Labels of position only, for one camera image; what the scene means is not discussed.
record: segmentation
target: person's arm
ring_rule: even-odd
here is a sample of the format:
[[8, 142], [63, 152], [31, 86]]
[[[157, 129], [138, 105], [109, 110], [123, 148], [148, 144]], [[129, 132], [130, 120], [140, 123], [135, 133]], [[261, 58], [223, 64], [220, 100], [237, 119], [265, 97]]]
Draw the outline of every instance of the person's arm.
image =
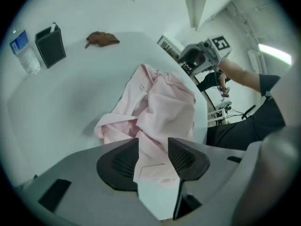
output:
[[220, 82], [222, 88], [226, 88], [226, 78], [227, 76], [224, 73], [220, 75]]
[[261, 92], [259, 74], [247, 71], [227, 58], [218, 65], [218, 69], [236, 83]]

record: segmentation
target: white table surface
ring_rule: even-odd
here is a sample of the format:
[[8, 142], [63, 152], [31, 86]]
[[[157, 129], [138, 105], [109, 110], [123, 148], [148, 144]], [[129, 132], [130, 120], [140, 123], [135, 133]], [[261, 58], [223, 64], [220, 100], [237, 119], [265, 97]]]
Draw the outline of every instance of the white table surface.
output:
[[196, 94], [194, 138], [206, 141], [207, 103], [181, 67], [139, 32], [115, 34], [120, 44], [104, 48], [79, 41], [65, 48], [66, 58], [36, 76], [27, 76], [8, 101], [14, 135], [27, 153], [34, 174], [65, 156], [102, 144], [93, 134], [101, 116], [120, 99], [139, 64], [177, 71]]

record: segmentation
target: black pants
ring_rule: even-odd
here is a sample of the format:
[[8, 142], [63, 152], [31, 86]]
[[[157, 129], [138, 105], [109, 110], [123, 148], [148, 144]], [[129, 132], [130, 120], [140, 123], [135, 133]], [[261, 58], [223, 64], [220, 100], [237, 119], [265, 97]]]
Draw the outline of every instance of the black pants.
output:
[[[207, 129], [207, 141], [206, 145], [214, 145], [217, 147], [225, 148], [223, 145], [221, 145], [219, 142], [221, 139], [239, 122], [226, 124], [226, 125], [218, 125], [218, 126], [212, 126], [208, 127]], [[236, 150], [243, 150], [241, 148], [228, 148], [228, 149], [236, 149]]]
[[206, 75], [204, 80], [197, 85], [197, 88], [199, 89], [199, 91], [202, 92], [213, 86], [220, 86], [220, 85], [221, 85], [220, 80], [215, 78], [215, 73], [213, 72], [213, 73], [209, 73], [208, 75]]

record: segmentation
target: black shirt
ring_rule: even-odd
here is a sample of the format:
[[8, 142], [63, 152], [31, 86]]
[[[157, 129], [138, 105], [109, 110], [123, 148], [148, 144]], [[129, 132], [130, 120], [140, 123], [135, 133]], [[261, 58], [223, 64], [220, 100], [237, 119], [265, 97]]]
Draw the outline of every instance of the black shirt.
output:
[[[265, 96], [280, 79], [276, 75], [259, 75], [261, 95]], [[220, 125], [213, 146], [246, 150], [250, 143], [262, 141], [268, 134], [285, 126], [281, 112], [272, 97], [267, 97], [258, 110], [246, 120]]]
[[[221, 85], [221, 82], [220, 82], [220, 76], [222, 75], [223, 73], [222, 73], [222, 71], [221, 70], [218, 70], [218, 71], [216, 71], [216, 73], [215, 73], [215, 78], [216, 78], [216, 80], [218, 81], [218, 84], [219, 85]], [[228, 82], [230, 80], [230, 78], [226, 78], [225, 79], [225, 82]]]

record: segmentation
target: cable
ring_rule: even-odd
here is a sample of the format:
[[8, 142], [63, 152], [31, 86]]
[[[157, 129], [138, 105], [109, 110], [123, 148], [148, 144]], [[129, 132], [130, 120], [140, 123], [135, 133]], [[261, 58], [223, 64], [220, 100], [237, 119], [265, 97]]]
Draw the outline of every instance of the cable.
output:
[[231, 118], [231, 117], [234, 117], [234, 116], [241, 116], [241, 115], [228, 115], [228, 116], [226, 116], [225, 118], [219, 120], [219, 122], [221, 123], [223, 120], [228, 119], [228, 118]]
[[216, 86], [219, 87], [217, 79], [216, 79], [216, 67], [214, 67], [214, 78], [215, 78]]
[[238, 112], [238, 113], [241, 113], [241, 114], [243, 114], [242, 112], [239, 112], [239, 111], [237, 111], [237, 110], [234, 110], [234, 109], [232, 109], [233, 111], [235, 111], [235, 112]]
[[243, 115], [243, 113], [240, 113], [240, 112], [238, 112], [238, 111], [232, 111], [232, 110], [229, 110], [230, 112], [237, 112], [237, 113], [239, 113], [240, 115]]
[[222, 98], [222, 103], [221, 103], [221, 106], [222, 106], [222, 104], [223, 104], [224, 100], [225, 100], [225, 97], [223, 97], [223, 98]]
[[209, 70], [209, 73], [213, 70], [213, 67], [211, 68], [211, 70]]

